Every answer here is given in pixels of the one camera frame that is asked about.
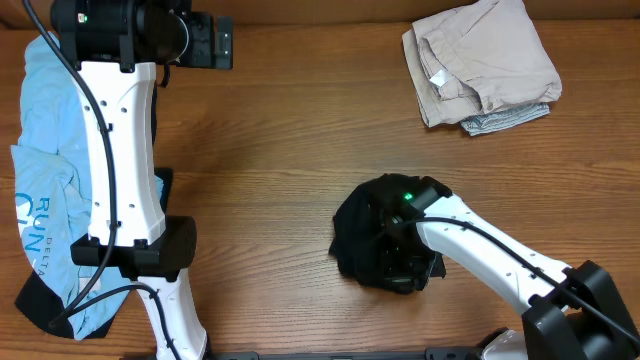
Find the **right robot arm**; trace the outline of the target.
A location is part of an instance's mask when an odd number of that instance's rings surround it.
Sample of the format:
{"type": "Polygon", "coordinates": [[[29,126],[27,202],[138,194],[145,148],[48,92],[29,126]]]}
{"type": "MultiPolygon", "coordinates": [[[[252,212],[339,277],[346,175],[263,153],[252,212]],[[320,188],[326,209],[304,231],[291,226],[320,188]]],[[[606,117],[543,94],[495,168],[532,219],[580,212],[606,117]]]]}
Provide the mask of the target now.
{"type": "Polygon", "coordinates": [[[482,358],[638,358],[638,329],[611,275],[595,262],[571,267],[528,248],[430,177],[385,174],[371,184],[370,205],[403,248],[450,258],[520,316],[522,332],[498,336],[482,358]]]}

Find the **light blue t-shirt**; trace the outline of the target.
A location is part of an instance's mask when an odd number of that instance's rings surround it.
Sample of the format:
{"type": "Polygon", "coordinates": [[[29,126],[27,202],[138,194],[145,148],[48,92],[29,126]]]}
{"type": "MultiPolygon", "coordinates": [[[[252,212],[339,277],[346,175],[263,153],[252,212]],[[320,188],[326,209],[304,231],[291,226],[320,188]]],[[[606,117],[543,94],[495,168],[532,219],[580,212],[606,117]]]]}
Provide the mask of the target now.
{"type": "MultiPolygon", "coordinates": [[[[84,119],[71,76],[42,37],[26,47],[24,58],[22,133],[11,147],[17,226],[32,271],[61,298],[64,310],[95,272],[75,265],[70,253],[71,244],[86,234],[91,214],[84,119]]],[[[114,295],[60,325],[69,321],[74,340],[80,340],[125,298],[114,295]]]]}

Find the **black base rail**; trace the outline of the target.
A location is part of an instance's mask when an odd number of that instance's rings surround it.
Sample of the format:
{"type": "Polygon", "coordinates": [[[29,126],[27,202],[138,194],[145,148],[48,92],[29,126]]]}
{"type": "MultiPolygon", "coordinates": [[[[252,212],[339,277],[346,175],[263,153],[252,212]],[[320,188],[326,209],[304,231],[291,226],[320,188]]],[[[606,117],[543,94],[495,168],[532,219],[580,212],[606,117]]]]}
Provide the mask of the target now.
{"type": "Polygon", "coordinates": [[[477,347],[429,347],[422,351],[388,352],[337,352],[300,354],[259,354],[257,352],[213,353],[206,350],[209,360],[468,360],[479,359],[481,350],[477,347]]]}

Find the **beige folded trousers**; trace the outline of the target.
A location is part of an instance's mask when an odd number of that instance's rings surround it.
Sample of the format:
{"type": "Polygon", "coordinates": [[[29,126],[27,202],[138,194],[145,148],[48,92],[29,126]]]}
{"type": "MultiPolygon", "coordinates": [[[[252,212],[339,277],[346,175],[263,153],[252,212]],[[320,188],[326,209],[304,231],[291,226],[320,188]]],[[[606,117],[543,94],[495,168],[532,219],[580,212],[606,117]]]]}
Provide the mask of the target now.
{"type": "Polygon", "coordinates": [[[412,23],[402,45],[429,127],[557,101],[562,82],[521,0],[480,0],[412,23]]]}

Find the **black t-shirt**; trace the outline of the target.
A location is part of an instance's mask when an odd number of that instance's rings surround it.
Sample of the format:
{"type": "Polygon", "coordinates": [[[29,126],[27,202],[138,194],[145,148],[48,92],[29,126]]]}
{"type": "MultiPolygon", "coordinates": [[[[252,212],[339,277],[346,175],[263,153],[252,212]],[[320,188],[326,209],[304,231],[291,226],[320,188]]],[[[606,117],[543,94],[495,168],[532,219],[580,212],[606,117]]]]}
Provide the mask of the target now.
{"type": "MultiPolygon", "coordinates": [[[[427,207],[452,191],[432,177],[384,174],[358,185],[333,217],[334,239],[329,248],[340,273],[360,285],[383,289],[377,203],[406,200],[423,214],[427,207]]],[[[438,252],[438,276],[446,275],[438,252]]]]}

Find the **grey striped folded cloth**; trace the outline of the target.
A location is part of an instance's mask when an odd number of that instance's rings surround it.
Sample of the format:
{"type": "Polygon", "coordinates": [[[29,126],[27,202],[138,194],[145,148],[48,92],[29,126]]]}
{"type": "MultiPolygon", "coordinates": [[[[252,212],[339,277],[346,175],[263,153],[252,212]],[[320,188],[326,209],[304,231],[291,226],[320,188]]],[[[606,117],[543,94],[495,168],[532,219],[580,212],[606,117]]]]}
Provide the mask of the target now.
{"type": "Polygon", "coordinates": [[[471,136],[506,130],[544,117],[550,113],[547,103],[532,103],[486,115],[475,115],[461,121],[462,128],[471,136]]]}

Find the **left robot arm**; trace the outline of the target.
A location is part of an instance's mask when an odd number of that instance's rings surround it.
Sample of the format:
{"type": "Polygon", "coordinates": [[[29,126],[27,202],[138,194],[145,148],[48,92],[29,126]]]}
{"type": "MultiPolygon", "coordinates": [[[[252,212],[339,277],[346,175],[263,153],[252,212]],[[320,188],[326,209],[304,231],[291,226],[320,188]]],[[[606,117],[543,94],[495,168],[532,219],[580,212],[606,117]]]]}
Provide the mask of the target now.
{"type": "Polygon", "coordinates": [[[50,16],[83,108],[90,164],[90,223],[72,261],[115,268],[138,292],[157,358],[209,359],[188,276],[196,223],[167,215],[155,183],[154,93],[159,68],[231,69],[234,22],[188,1],[58,0],[50,16]]]}

